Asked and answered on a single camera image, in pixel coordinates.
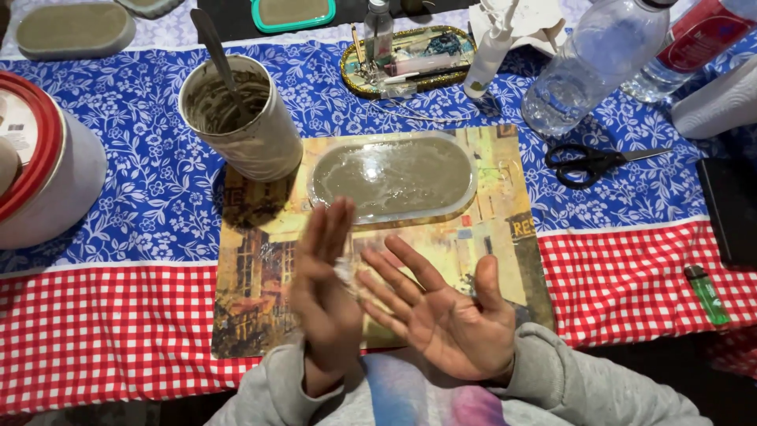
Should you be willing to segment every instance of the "lighter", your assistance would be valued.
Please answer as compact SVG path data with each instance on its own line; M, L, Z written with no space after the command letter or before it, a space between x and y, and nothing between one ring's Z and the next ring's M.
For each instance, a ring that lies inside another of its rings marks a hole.
M723 302L721 302L712 286L712 281L702 267L698 265L688 266L684 269L684 274L694 289L696 297L699 298L699 304L707 312L710 321L715 325L723 325L729 322L730 319Z

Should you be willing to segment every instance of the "teal container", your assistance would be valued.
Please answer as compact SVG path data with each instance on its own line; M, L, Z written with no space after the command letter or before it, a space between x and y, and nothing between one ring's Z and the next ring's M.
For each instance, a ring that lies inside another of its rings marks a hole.
M311 27L317 27L319 25L323 25L324 23L329 23L334 19L334 16L336 15L336 3L335 0L320 0L321 2L325 2L328 5L328 10L320 15L320 12L318 14L320 16L316 16L310 19L305 20L298 20L294 22L282 22L282 23L271 23L271 20L277 21L280 20L276 17L273 19L266 18L264 16L261 16L261 10L260 10L260 3L264 1L269 0L251 0L252 1L252 20L255 22L255 26L262 32L262 33L281 33L286 31L295 31L295 30L302 30L304 28L311 28ZM283 0L276 0L278 4L285 3ZM312 0L303 0L303 2L312 2Z

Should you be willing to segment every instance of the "scissors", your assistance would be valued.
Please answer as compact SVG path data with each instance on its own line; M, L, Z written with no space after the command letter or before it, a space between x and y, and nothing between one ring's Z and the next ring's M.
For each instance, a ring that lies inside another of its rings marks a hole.
M614 167L622 166L629 161L641 160L642 158L654 157L672 151L672 148L641 149L629 152L606 152L577 143L557 145L547 151L544 162L547 167L555 169L557 180L572 190L585 190L594 185L602 175ZM572 160L552 159L553 155L561 151L578 151L583 156ZM565 175L573 171L583 171L589 175L586 180L571 180Z

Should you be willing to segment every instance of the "blue floral tablecloth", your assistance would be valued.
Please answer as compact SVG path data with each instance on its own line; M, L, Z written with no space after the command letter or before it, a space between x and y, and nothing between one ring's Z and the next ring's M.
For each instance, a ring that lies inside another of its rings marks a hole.
M520 115L525 90L548 62L530 48L504 61L491 93L472 102L461 85L420 93L403 103L429 117L470 117L460 122L401 118L408 114L380 101L357 98L344 86L339 58L349 42L253 45L227 49L265 64L303 137L344 136L512 123L537 230L649 224L706 214L694 163L722 155L719 140L683 139L669 122L667 105L642 105L616 91L571 133L546 142ZM721 55L678 95L690 92L757 52L757 33ZM0 68L41 86L102 139L108 170L89 214L55 240L0 252L0 273L46 265L140 260L218 258L223 202L223 160L184 125L176 110L179 88L208 58L205 50L122 52L97 61L0 61ZM757 127L731 132L734 144L757 154ZM636 161L587 190L559 184L544 165L555 143L600 149L672 147L671 155Z

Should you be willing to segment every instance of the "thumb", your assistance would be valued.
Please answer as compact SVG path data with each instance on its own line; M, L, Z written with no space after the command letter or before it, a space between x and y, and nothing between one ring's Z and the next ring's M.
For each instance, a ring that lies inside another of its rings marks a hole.
M500 293L498 266L497 258L493 255L482 257L475 266L473 287L478 302L481 303L485 311L498 312L503 310L507 304Z

